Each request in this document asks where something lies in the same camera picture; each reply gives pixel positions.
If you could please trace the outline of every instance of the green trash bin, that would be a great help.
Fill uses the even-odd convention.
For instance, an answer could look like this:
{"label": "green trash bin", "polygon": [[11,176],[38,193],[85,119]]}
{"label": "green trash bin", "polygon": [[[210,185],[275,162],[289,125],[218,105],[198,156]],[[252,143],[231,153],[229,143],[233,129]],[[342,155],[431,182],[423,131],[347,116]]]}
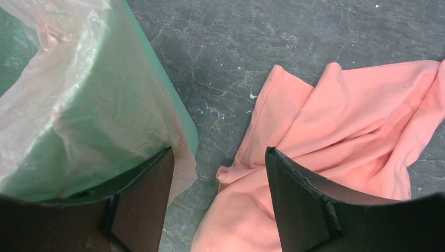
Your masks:
{"label": "green trash bin", "polygon": [[169,146],[193,165],[192,119],[126,1],[108,4],[82,27],[100,29],[41,57],[35,31],[0,8],[1,194],[66,198]]}

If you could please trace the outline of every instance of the marble floor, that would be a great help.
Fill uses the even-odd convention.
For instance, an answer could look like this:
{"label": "marble floor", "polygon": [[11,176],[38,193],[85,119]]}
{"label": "marble floor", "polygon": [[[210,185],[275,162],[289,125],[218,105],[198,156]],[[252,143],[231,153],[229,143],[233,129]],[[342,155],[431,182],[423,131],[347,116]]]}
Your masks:
{"label": "marble floor", "polygon": [[[196,123],[198,180],[168,208],[160,251],[190,251],[274,64],[313,85],[344,69],[444,60],[443,0],[128,0]],[[414,197],[445,191],[445,124],[409,168]]]}

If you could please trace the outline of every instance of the gray marble floor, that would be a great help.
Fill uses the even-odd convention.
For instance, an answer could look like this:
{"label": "gray marble floor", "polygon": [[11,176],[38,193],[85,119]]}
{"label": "gray marble floor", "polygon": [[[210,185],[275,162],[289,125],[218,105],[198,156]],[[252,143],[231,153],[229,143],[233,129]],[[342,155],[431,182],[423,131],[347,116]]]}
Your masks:
{"label": "gray marble floor", "polygon": [[[169,207],[160,251],[189,251],[230,165],[270,69],[316,84],[344,69],[444,60],[443,0],[129,0],[188,112],[199,146],[198,180]],[[445,191],[445,124],[409,168],[412,194]]]}

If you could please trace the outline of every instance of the pink cloth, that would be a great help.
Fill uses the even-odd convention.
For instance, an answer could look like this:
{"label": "pink cloth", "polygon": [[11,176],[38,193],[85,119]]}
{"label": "pink cloth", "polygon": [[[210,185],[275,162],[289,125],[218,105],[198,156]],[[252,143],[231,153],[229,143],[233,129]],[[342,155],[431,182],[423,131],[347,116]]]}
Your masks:
{"label": "pink cloth", "polygon": [[355,70],[331,63],[314,89],[275,66],[258,97],[193,252],[279,252],[266,147],[360,192],[407,200],[407,166],[445,113],[445,63],[416,61]]}

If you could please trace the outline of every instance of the plastic bag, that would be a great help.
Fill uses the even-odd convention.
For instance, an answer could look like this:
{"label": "plastic bag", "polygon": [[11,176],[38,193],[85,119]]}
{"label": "plastic bag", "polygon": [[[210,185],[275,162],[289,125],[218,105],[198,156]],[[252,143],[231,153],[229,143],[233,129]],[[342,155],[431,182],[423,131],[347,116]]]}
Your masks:
{"label": "plastic bag", "polygon": [[0,0],[0,7],[24,23],[27,37],[16,43],[32,50],[35,36],[41,44],[0,98],[0,193],[65,198],[167,146],[175,154],[169,200],[191,186],[193,153],[121,1]]}

